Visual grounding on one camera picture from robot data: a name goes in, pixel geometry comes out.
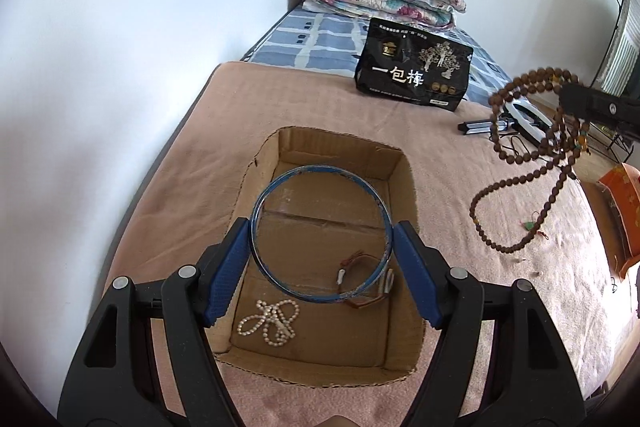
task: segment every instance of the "white pearl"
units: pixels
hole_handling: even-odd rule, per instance
[[[284,312],[280,309],[284,304],[291,304],[293,306],[293,314],[287,318]],[[287,343],[289,339],[296,336],[295,331],[289,326],[300,314],[300,306],[292,299],[284,299],[277,304],[267,304],[265,301],[258,300],[255,306],[262,312],[261,315],[249,315],[238,322],[237,331],[243,337],[255,333],[260,327],[262,327],[262,339],[273,347],[280,347]],[[246,330],[242,331],[242,327],[250,320],[256,319],[256,324]],[[275,326],[274,332],[276,342],[269,338],[269,327]]]

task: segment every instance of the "bed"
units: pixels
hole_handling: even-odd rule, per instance
[[[257,46],[250,58],[260,58],[258,52],[269,47]],[[525,277],[535,283],[566,344],[583,394],[591,394],[609,371],[615,337],[611,323],[617,318],[607,299],[604,247],[579,183],[565,185],[545,222],[549,241],[538,240],[535,250],[520,257],[501,256],[478,239],[468,219],[468,202],[479,188],[527,168],[500,162],[486,138],[462,136],[456,130],[461,120],[487,118],[489,109],[463,101],[456,112],[449,112],[370,97],[336,74],[296,69],[292,60],[289,68],[232,62],[214,72],[133,212],[108,280],[118,275],[135,282],[163,279],[219,242],[230,224],[244,170],[275,130],[293,125],[353,134],[406,152],[416,179],[420,235],[451,266],[465,266],[480,280],[510,284]],[[335,68],[335,63],[330,69],[348,71]],[[424,133],[427,127],[436,132]],[[509,240],[506,234],[521,235],[518,220],[542,204],[540,198],[553,183],[546,176],[535,187],[502,194],[496,211],[482,216],[490,234],[503,241]],[[156,325],[156,343],[162,343],[161,331]],[[427,328],[414,374],[384,386],[313,389],[226,364],[220,364],[220,371],[248,426],[315,425],[336,413],[360,425],[396,425],[415,396],[437,338],[438,332]],[[464,412],[478,405],[490,339],[487,325]],[[179,411],[168,358],[162,349],[156,356],[165,400]]]
[[[245,62],[340,74],[353,78],[367,39],[367,20],[298,6],[285,15],[242,58]],[[465,100],[487,106],[487,99],[511,80],[491,55],[461,28],[438,35],[471,46],[469,87]]]

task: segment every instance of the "blue checkered bed sheet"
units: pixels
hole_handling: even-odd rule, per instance
[[[369,23],[365,19],[314,13],[297,7],[242,60],[341,74],[353,79],[368,29]],[[455,28],[438,35],[474,49],[466,100],[488,105],[488,97],[511,81],[509,75],[464,30]]]

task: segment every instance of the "bead tassel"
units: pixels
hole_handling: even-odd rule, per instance
[[[579,83],[578,77],[567,70],[560,70],[558,68],[555,70],[553,68],[546,68],[545,70],[544,68],[540,68],[537,71],[532,70],[529,71],[529,73],[525,73],[522,76],[514,78],[513,82],[509,82],[506,86],[489,97],[489,105],[492,106],[493,113],[491,119],[491,140],[494,143],[494,151],[498,154],[498,158],[500,158],[500,160],[506,161],[509,165],[514,163],[521,165],[522,163],[527,163],[532,160],[535,161],[539,159],[540,156],[549,156],[549,158],[551,158],[540,169],[536,169],[526,176],[514,176],[513,178],[501,180],[483,188],[471,201],[469,216],[476,226],[476,232],[478,232],[480,239],[482,239],[482,241],[489,247],[501,253],[513,253],[515,251],[522,250],[522,248],[530,243],[530,241],[536,237],[536,234],[539,233],[542,223],[544,223],[549,210],[551,210],[551,206],[556,203],[559,191],[562,189],[567,177],[572,173],[575,161],[580,157],[580,152],[586,148],[587,132],[589,130],[590,123],[585,120],[580,124],[577,118],[573,118],[573,129],[571,133],[567,134],[566,126],[564,124],[564,111],[562,110],[562,107],[558,107],[556,115],[554,116],[554,124],[551,129],[546,132],[546,137],[540,141],[538,150],[533,151],[532,153],[526,153],[522,156],[514,156],[512,154],[507,154],[500,144],[497,123],[498,115],[501,113],[502,106],[505,102],[509,102],[514,98],[520,98],[521,96],[527,96],[529,93],[552,90],[556,94],[559,94],[562,89],[562,84],[566,82],[574,84]],[[560,162],[565,159],[566,164],[560,166]],[[482,229],[482,226],[478,221],[478,216],[476,216],[476,206],[478,206],[479,201],[495,190],[511,187],[512,185],[530,183],[534,179],[540,178],[540,176],[543,176],[555,169],[560,169],[560,175],[558,176],[556,186],[551,191],[551,194],[549,195],[549,198],[544,204],[542,210],[540,210],[538,218],[535,222],[531,223],[530,228],[527,227],[529,229],[527,235],[525,235],[519,243],[511,245],[510,247],[500,245],[488,238],[486,236],[486,232]]]

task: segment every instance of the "metal screw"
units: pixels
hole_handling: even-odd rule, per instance
[[[183,279],[188,279],[196,275],[196,267],[187,264],[178,270],[178,275]]]
[[[116,288],[116,290],[122,290],[127,284],[129,284],[129,278],[124,277],[124,275],[116,277],[116,279],[113,280],[113,287]]]
[[[518,290],[523,292],[530,292],[533,289],[533,285],[526,279],[518,279],[516,286],[518,287]]]
[[[466,279],[466,276],[469,275],[469,272],[466,271],[464,268],[459,268],[457,266],[454,266],[449,273],[451,274],[451,276],[453,277],[453,279]]]

